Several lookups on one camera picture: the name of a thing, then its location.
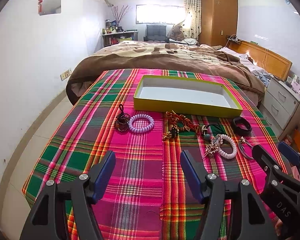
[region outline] spiral hair tie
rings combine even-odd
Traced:
[[[235,145],[235,142],[231,139],[230,136],[225,135],[225,134],[221,134],[221,138],[230,143],[230,145],[232,147],[232,153],[228,154],[228,153],[224,152],[220,147],[218,149],[218,153],[226,159],[233,159],[237,155],[237,146]]]
[[[138,119],[147,119],[150,124],[144,128],[134,128],[132,123],[135,121],[135,120],[138,120]],[[151,130],[153,127],[154,127],[154,119],[147,115],[147,114],[136,114],[134,115],[133,117],[131,117],[129,123],[128,123],[128,126],[129,126],[129,129],[131,132],[134,132],[134,133],[144,133],[144,132],[147,132],[149,130]]]

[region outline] jewelry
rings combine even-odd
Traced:
[[[135,120],[138,120],[138,119],[147,119],[150,124],[144,128],[134,128],[132,123],[135,121]],[[153,127],[154,127],[154,119],[147,115],[147,114],[136,114],[134,115],[133,117],[131,117],[129,123],[128,123],[128,126],[129,126],[129,129],[131,132],[134,132],[134,133],[144,133],[144,132],[147,132],[149,130],[151,130]]]
[[[224,133],[224,131],[221,129],[220,125],[218,125],[218,124],[208,124],[207,126],[203,125],[201,127],[201,132],[202,132],[202,136],[203,136],[205,141],[210,141],[211,140],[211,135],[207,133],[208,128],[210,126],[214,126],[217,130],[219,130],[220,133]]]
[[[178,136],[179,132],[193,130],[195,133],[199,132],[199,125],[192,124],[191,120],[187,118],[184,114],[177,115],[174,111],[172,113],[166,112],[167,117],[171,119],[172,128],[170,131],[166,132],[162,136],[162,140],[175,138]],[[183,127],[178,126],[178,122],[181,121],[183,123]]]
[[[170,139],[170,138],[175,138],[179,133],[179,130],[177,130],[175,127],[172,127],[170,131],[166,132],[162,136],[162,141]]]
[[[226,159],[233,159],[234,157],[236,157],[236,155],[237,155],[237,147],[235,145],[235,142],[231,139],[230,136],[225,135],[225,134],[221,134],[221,138],[224,139],[224,140],[226,140],[226,141],[228,141],[230,143],[230,145],[232,147],[232,153],[228,154],[228,153],[224,152],[220,147],[218,149],[218,153],[222,157],[224,157]]]
[[[220,146],[223,144],[223,140],[226,140],[230,143],[232,147],[232,153],[228,154],[224,152]],[[233,159],[237,155],[237,147],[235,145],[235,142],[231,139],[230,136],[226,134],[218,134],[215,138],[211,140],[210,145],[206,148],[206,153],[204,157],[206,157],[208,154],[212,155],[213,153],[218,152],[222,157],[226,159]]]
[[[238,124],[243,124],[246,129],[241,128],[240,126],[238,126]],[[252,131],[250,123],[241,116],[236,117],[232,120],[231,127],[234,130],[234,132],[239,134],[240,136],[247,136]]]
[[[244,138],[244,137],[241,137],[239,142],[238,142],[238,146],[239,146],[239,149],[240,149],[240,152],[242,153],[243,157],[245,157],[246,159],[248,160],[254,160],[254,158],[250,157],[249,155],[246,154],[245,150],[244,150],[244,147],[242,144],[247,144],[251,150],[253,148],[253,146]]]
[[[128,130],[128,122],[130,120],[130,115],[127,113],[124,113],[123,105],[119,105],[119,109],[121,110],[121,113],[116,116],[116,121],[114,122],[114,127],[120,132],[125,132]]]

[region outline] electrical outlet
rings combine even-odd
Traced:
[[[61,81],[63,81],[63,80],[66,79],[66,74],[63,72],[63,73],[60,75],[60,77],[61,77]]]
[[[67,70],[67,71],[65,72],[65,76],[66,76],[66,78],[68,78],[68,77],[70,76],[69,70]]]

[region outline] drawer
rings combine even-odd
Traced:
[[[268,124],[270,125],[270,127],[273,130],[275,136],[277,138],[279,138],[279,136],[283,132],[280,125],[278,125],[278,123],[275,121],[275,119],[272,117],[272,115],[269,113],[269,111],[263,105],[260,105],[259,110],[262,113],[263,117],[268,122]]]
[[[298,106],[298,101],[278,82],[271,79],[267,91],[283,106],[283,108],[293,115],[295,109]]]
[[[262,101],[263,106],[269,111],[272,117],[277,121],[282,129],[284,129],[290,120],[290,114],[268,91]]]

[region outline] floral curtain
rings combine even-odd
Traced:
[[[179,23],[186,38],[198,40],[201,33],[201,0],[185,0],[186,19]]]

